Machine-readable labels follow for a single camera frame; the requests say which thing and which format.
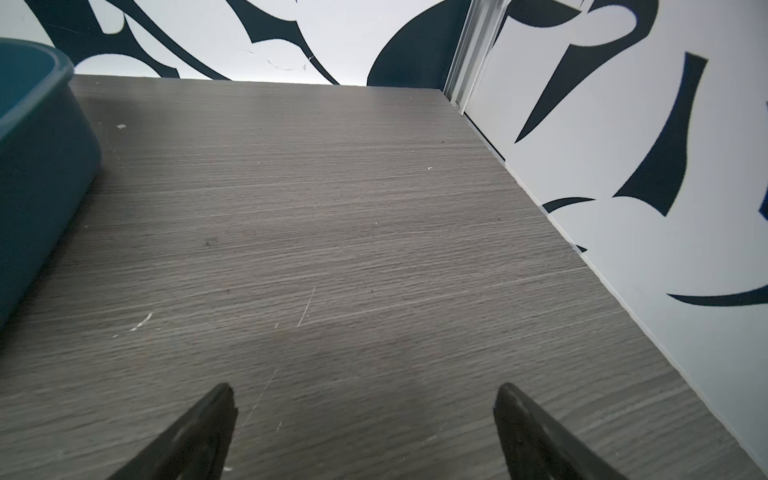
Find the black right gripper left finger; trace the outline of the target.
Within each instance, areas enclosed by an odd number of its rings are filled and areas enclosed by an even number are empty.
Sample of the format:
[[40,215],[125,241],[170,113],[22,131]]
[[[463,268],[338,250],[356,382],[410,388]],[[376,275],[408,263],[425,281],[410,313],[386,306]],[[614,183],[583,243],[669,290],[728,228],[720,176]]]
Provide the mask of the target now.
[[237,416],[232,387],[220,383],[110,478],[219,479]]

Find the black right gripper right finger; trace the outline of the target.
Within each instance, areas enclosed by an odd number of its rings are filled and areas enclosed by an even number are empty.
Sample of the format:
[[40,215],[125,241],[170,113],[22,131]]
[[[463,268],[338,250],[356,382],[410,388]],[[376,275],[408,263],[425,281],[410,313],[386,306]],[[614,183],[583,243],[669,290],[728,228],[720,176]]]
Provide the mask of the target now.
[[493,415],[512,479],[624,477],[512,383],[499,387]]

